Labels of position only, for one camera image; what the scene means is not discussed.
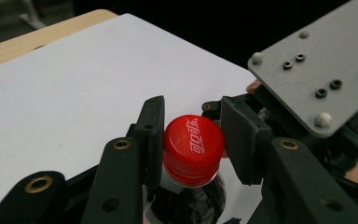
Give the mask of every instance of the plastic bottle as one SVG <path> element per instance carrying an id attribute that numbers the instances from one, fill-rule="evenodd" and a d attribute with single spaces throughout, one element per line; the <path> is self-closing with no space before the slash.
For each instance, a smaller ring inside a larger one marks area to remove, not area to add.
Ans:
<path id="1" fill-rule="evenodd" d="M 144 207 L 147 221 L 216 223 L 226 205 L 225 185 L 218 174 L 223 150 L 223 133 L 210 119 L 174 119 L 164 133 L 160 186 Z"/>

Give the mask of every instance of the red bottle cap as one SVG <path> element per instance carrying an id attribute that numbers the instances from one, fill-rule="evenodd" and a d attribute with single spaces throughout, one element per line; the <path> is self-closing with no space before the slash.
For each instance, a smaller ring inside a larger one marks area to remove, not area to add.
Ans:
<path id="1" fill-rule="evenodd" d="M 223 132 L 212 120 L 181 116 L 165 130 L 164 168 L 182 186 L 203 186 L 216 175 L 224 145 Z"/>

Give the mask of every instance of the dark cola liquid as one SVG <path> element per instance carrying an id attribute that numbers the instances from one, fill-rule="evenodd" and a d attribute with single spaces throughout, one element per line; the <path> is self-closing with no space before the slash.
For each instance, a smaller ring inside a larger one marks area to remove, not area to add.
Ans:
<path id="1" fill-rule="evenodd" d="M 151 210 L 161 223 L 209 224 L 217 222 L 225 205 L 225 185 L 217 175 L 212 182 L 203 187 L 182 189 L 179 193 L 159 187 Z"/>

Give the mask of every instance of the metal mounting plate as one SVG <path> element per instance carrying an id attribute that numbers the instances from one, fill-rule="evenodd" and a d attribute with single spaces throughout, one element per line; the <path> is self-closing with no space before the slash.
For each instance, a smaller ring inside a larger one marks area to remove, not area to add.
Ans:
<path id="1" fill-rule="evenodd" d="M 288 69 L 286 62 L 292 65 Z M 311 134 L 332 135 L 358 111 L 358 1 L 261 51 L 248 68 Z M 330 88 L 333 80 L 342 82 L 339 89 Z M 317 98 L 319 89 L 327 95 Z M 323 127 L 315 125 L 321 113 L 331 117 Z"/>

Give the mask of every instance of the white table surface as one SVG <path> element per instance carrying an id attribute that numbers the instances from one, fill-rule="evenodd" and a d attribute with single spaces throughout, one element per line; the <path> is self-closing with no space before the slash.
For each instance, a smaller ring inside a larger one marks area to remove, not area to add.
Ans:
<path id="1" fill-rule="evenodd" d="M 54 170 L 69 179 L 97 164 L 148 98 L 164 95 L 165 123 L 204 102 L 244 94 L 247 70 L 130 14 L 0 65 L 0 201 L 22 178 Z M 261 199 L 229 159 L 221 222 L 246 222 Z"/>

